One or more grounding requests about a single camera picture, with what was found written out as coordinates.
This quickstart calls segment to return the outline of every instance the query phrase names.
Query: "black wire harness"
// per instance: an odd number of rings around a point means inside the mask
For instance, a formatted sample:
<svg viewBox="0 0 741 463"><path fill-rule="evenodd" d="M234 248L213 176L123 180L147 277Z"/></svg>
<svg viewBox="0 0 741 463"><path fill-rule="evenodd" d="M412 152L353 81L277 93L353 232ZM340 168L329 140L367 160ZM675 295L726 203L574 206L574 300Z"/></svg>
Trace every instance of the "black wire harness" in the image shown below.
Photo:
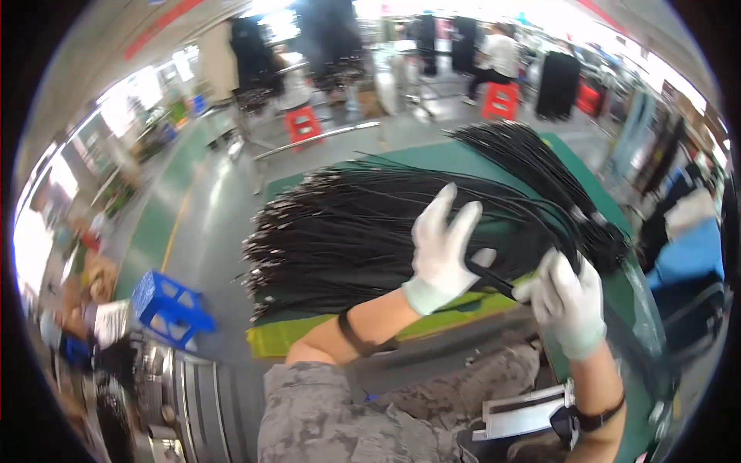
<svg viewBox="0 0 741 463"><path fill-rule="evenodd" d="M585 255L599 273L620 269L628 255L622 232L599 213L579 181L535 130L502 120L463 126L447 135L474 148L541 197L568 211L583 238Z"/></svg>
<svg viewBox="0 0 741 463"><path fill-rule="evenodd" d="M414 221L449 182L458 186L451 214L469 201L483 206L465 257L481 276L474 290L511 297L511 281L551 247L580 270L579 228L551 200L475 176L354 161L311 173L253 219L256 232L243 249L251 267L244 284L258 300L254 319L281 310L339 313L398 288L413 275ZM471 261L483 247L497 250L491 268Z"/></svg>

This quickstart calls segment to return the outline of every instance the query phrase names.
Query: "workbench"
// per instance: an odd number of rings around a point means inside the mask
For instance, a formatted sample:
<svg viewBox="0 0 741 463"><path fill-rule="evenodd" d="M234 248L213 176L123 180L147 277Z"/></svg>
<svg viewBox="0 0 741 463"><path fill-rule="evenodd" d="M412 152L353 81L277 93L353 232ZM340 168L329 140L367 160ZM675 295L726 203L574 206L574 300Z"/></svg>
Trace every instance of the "workbench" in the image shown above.
<svg viewBox="0 0 741 463"><path fill-rule="evenodd" d="M584 163L553 133L541 133L540 135L579 180L600 213L615 224L627 239L631 239L634 232L628 220ZM500 181L525 195L538 197L535 191L521 180L459 141L448 139L423 147L391 151L383 153L380 157L374 156L373 160L382 161L381 158L411 167L443 170ZM271 182L265 189L266 201L274 199L282 191L300 183L302 178L303 175L299 174ZM663 329L653 297L635 256L632 254L629 256L623 270L612 276L603 276L602 288L605 304L612 306L622 321L632 328L647 352L659 357L665 343ZM257 294L256 300L260 298L261 295ZM402 331L397 338L403 342L420 336L428 336L440 330L510 310L516 305L499 294L482 297L478 293L468 293L456 303L461 304L458 310L445 310L425 317ZM311 316L303 312L290 311L265 314L256 320L255 327L249 329L247 340L251 344L254 356L284 356L290 344L301 338L312 327L331 317L332 315ZM608 323L608 333L610 330L611 325ZM555 339L544 335L544 345L556 377L560 382L564 382L568 377L568 360L563 356ZM616 462L632 463L636 457L646 451L654 440L657 423L655 420L650 420L649 416L655 404L643 384L641 375L631 368L626 360L618 359L618 363L625 384L628 420ZM657 384L662 391L670 387L669 382L668 377L657 379Z"/></svg>

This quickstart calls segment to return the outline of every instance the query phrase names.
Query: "red stool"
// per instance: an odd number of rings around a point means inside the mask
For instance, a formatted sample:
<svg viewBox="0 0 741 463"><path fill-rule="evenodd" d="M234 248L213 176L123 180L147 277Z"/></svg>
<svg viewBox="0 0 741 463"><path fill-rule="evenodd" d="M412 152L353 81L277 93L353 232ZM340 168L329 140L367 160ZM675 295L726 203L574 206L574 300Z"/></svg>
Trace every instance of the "red stool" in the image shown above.
<svg viewBox="0 0 741 463"><path fill-rule="evenodd" d="M592 90L586 85L582 85L579 88L579 96L576 98L576 107L578 107L584 114L594 116L594 111L597 108L598 101L599 93L596 90Z"/></svg>
<svg viewBox="0 0 741 463"><path fill-rule="evenodd" d="M314 115L311 106L304 106L290 111L285 114L283 120L285 121L286 130L288 130L288 134L290 135L291 143L310 139L322 133L322 126Z"/></svg>
<svg viewBox="0 0 741 463"><path fill-rule="evenodd" d="M517 116L518 96L519 87L516 82L504 85L488 82L481 105L481 117L489 119L491 115L497 115L513 121Z"/></svg>

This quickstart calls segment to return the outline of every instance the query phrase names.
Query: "red stripe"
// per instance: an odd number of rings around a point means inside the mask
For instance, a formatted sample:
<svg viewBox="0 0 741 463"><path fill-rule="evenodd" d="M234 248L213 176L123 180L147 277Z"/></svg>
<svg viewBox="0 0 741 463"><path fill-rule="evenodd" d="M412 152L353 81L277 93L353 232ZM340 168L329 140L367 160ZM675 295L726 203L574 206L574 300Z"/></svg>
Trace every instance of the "red stripe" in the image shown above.
<svg viewBox="0 0 741 463"><path fill-rule="evenodd" d="M577 0L580 4L584 5L585 7L589 8L592 13L598 15L600 18L602 18L607 24L611 25L613 29L615 29L617 32L625 35L625 29L622 28L622 24L620 24L618 21L615 21L612 16L605 13L605 11L599 7L599 5L594 3L594 0Z"/></svg>

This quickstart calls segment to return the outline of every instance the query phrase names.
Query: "white cotton glove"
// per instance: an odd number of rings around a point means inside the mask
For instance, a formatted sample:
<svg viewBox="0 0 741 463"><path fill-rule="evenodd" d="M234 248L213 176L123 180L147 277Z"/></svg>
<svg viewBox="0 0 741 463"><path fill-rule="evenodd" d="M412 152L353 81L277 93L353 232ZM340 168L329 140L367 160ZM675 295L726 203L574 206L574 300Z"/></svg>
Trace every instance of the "white cotton glove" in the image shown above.
<svg viewBox="0 0 741 463"><path fill-rule="evenodd" d="M518 302L531 301L538 323L554 331L564 355L573 360L589 357L607 332L602 318L602 280L592 264L579 257L582 272L577 278L566 256L549 250L536 278L512 291Z"/></svg>
<svg viewBox="0 0 741 463"><path fill-rule="evenodd" d="M445 185L422 211L412 228L414 240L414 277L402 285L409 305L426 316L465 293L479 277L463 263L468 240L481 218L482 206L469 202L458 212L453 223L446 222L456 197L456 185ZM472 258L488 267L496 253L481 249Z"/></svg>

